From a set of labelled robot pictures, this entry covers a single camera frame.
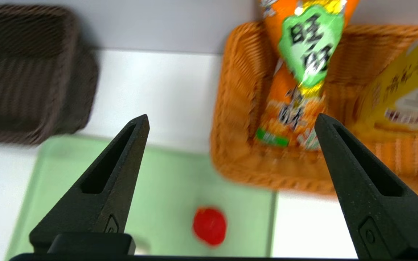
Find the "red ball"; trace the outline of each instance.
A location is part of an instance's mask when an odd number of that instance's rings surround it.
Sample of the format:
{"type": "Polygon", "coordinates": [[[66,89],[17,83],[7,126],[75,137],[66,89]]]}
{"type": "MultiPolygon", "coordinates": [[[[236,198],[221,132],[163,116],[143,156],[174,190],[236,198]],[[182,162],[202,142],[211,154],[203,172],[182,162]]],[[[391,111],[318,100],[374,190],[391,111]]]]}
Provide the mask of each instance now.
{"type": "Polygon", "coordinates": [[[216,208],[198,208],[193,219],[193,231],[209,246],[218,246],[225,240],[227,221],[216,208]]]}

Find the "brown wicker basket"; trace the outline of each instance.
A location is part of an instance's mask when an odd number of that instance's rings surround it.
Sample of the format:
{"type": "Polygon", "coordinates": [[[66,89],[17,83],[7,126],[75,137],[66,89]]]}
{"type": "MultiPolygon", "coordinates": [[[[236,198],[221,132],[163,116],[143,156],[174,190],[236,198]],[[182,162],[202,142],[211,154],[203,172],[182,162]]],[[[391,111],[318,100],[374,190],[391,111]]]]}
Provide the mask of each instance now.
{"type": "MultiPolygon", "coordinates": [[[[345,123],[358,92],[417,38],[418,26],[348,26],[325,81],[328,114],[345,123]]],[[[254,142],[277,60],[261,22],[241,25],[229,36],[211,133],[213,163],[235,182],[334,193],[321,152],[254,142]]],[[[418,193],[418,136],[365,145],[418,193]]]]}
{"type": "Polygon", "coordinates": [[[97,78],[70,11],[0,5],[0,142],[39,144],[83,128],[97,78]]]}

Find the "snack bag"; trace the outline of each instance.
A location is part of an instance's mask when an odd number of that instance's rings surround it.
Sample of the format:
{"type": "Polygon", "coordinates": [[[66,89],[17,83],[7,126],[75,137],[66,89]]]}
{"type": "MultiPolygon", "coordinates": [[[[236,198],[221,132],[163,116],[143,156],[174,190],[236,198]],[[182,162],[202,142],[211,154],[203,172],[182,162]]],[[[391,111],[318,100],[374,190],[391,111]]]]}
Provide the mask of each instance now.
{"type": "Polygon", "coordinates": [[[358,0],[260,0],[267,33],[285,61],[275,74],[257,139],[319,150],[315,119],[330,57],[358,0]]]}

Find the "light green mat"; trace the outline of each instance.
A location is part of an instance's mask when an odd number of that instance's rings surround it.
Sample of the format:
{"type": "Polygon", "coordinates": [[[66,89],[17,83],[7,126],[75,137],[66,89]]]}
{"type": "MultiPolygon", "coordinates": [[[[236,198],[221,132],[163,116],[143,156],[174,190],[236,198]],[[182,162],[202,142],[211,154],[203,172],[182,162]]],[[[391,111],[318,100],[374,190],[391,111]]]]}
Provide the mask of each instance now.
{"type": "MultiPolygon", "coordinates": [[[[25,195],[7,260],[33,252],[28,234],[86,168],[108,140],[53,137],[43,143],[25,195]]],[[[208,155],[146,147],[125,232],[153,255],[270,256],[275,194],[236,185],[213,169],[208,155]],[[193,236],[198,206],[224,211],[224,243],[208,248],[193,236]]]]}

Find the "white table surface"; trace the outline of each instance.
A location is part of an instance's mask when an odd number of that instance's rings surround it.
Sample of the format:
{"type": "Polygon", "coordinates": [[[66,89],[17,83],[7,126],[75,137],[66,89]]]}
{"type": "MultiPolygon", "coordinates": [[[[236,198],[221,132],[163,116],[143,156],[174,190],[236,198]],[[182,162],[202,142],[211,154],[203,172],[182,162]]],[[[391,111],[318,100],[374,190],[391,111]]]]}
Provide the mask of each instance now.
{"type": "MultiPolygon", "coordinates": [[[[130,119],[148,114],[148,142],[209,152],[222,57],[139,51],[98,51],[101,67],[91,120],[81,133],[114,137],[130,119]]],[[[37,147],[0,144],[0,261],[22,205],[37,147]]],[[[272,255],[356,258],[335,199],[279,193],[272,255]]]]}

